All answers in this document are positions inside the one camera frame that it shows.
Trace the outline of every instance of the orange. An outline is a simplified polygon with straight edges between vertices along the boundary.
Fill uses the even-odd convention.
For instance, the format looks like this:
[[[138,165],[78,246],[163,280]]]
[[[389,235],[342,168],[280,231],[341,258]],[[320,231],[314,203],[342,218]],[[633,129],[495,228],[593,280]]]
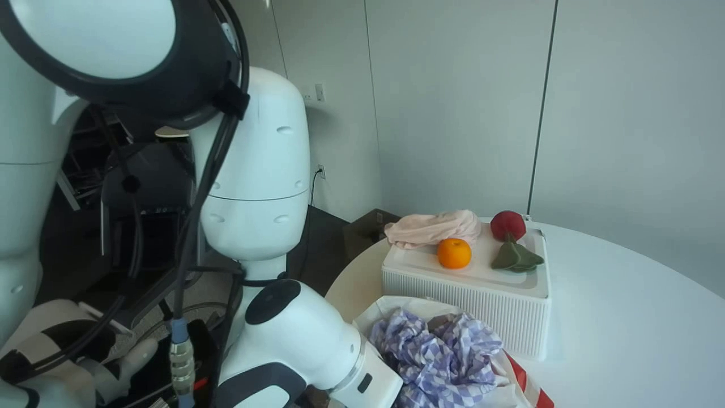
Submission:
[[[444,238],[436,248],[438,263],[449,270],[466,267],[473,258],[471,244],[460,238]]]

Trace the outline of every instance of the pink cloth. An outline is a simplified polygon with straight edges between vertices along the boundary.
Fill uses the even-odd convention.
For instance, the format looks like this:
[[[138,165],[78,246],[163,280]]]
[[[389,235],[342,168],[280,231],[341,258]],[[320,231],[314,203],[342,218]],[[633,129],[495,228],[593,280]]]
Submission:
[[[481,219],[473,210],[456,210],[444,216],[405,216],[385,226],[392,244],[438,244],[444,238],[476,239]]]

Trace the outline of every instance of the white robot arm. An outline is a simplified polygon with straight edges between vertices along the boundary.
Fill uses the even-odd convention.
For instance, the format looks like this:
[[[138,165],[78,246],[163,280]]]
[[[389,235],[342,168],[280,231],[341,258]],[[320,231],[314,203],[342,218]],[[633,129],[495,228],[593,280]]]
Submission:
[[[208,242],[269,284],[246,285],[215,404],[285,405],[314,383],[349,405],[392,405],[402,380],[376,350],[304,284],[275,280],[308,203],[304,102],[283,76],[247,69],[227,0],[0,0],[0,32],[0,345],[34,302],[46,205],[68,134],[93,102],[190,134]],[[0,405],[89,404],[78,378],[22,384],[0,380]]]

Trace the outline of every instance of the purple patterned cloth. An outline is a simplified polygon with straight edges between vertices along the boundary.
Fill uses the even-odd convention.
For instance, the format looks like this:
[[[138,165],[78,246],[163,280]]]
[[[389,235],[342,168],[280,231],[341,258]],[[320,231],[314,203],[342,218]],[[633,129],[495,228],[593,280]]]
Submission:
[[[394,309],[371,323],[370,343],[404,378],[396,398],[404,408],[478,408],[500,383],[493,364],[500,337],[466,312],[425,321]]]

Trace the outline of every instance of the round table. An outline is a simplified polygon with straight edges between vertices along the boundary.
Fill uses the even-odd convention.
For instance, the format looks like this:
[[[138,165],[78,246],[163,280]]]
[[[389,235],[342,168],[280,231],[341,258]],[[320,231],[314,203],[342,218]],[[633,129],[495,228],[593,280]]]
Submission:
[[[558,408],[724,408],[725,299],[638,251],[562,226],[547,235],[550,337],[516,357]],[[380,290],[389,244],[352,261],[327,299],[354,319]]]

